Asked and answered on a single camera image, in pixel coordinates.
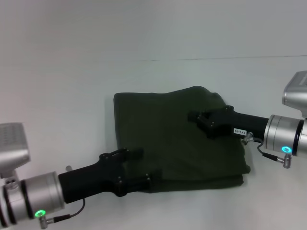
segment dark green cloth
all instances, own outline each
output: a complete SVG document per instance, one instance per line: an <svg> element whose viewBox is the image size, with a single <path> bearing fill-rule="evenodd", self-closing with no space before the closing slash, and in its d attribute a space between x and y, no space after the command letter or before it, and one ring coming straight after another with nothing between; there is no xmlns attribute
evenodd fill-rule
<svg viewBox="0 0 307 230"><path fill-rule="evenodd" d="M128 177L160 170L148 192L227 188L243 183L250 167L239 139L208 139L189 122L191 110L225 106L217 93L195 86L170 93L114 96L118 148L143 148L142 160L125 163Z"/></svg>

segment cloth fold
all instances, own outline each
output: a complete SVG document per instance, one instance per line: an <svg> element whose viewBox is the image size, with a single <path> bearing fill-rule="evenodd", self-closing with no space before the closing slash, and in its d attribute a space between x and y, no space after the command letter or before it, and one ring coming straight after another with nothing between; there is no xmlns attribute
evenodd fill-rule
<svg viewBox="0 0 307 230"><path fill-rule="evenodd" d="M192 110L225 106L217 93L194 86L170 93L117 93L114 96L118 148L143 148L144 157L125 163L128 177L161 172L147 192L238 186L250 167L239 139L208 139Z"/></svg>

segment white backdrop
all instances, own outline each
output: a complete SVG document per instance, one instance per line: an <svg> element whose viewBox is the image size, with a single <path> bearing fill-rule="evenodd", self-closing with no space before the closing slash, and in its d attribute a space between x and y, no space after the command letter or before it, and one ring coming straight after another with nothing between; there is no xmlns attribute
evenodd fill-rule
<svg viewBox="0 0 307 230"><path fill-rule="evenodd" d="M241 113L300 117L281 103L307 69L303 1L2 0L0 122L25 125L31 162L21 179L74 169L116 148L113 95L201 85ZM86 199L60 230L301 230L307 160L292 168L251 143L251 173L225 190ZM74 213L81 202L57 214ZM35 220L15 229L38 229Z"/></svg>

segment black cable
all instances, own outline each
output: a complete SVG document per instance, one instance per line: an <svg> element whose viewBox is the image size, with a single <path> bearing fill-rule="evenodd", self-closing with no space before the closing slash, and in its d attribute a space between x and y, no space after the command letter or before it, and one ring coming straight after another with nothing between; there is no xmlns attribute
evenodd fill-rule
<svg viewBox="0 0 307 230"><path fill-rule="evenodd" d="M268 153L266 153L266 152L262 152L262 151L261 151L260 147L263 145L262 139L260 139L260 138L254 138L254 141L260 142L260 144L257 146L257 149L258 149L258 151L259 151L264 157L269 158L269 159L271 159L271 160L273 160L273 161L277 161L277 159L278 159L277 156L272 155L272 154L268 154Z"/></svg>
<svg viewBox="0 0 307 230"><path fill-rule="evenodd" d="M63 221L63 220L66 220L66 219L70 219L72 217L75 217L77 216L80 212L83 211L84 207L85 207L85 199L82 199L83 201L83 204L82 204L82 207L80 208L79 211L77 211L76 213L70 215L70 214L67 214L67 215L63 215L63 216L58 216L58 217L54 217L53 218L53 222L54 223L57 223L57 222L60 222L60 221Z"/></svg>

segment white label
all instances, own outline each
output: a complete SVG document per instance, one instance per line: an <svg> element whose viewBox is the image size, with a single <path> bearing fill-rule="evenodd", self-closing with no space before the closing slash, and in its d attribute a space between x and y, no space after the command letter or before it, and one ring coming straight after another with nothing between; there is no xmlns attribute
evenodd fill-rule
<svg viewBox="0 0 307 230"><path fill-rule="evenodd" d="M246 130L234 128L234 133L235 133L235 134L239 134L239 135L246 136Z"/></svg>

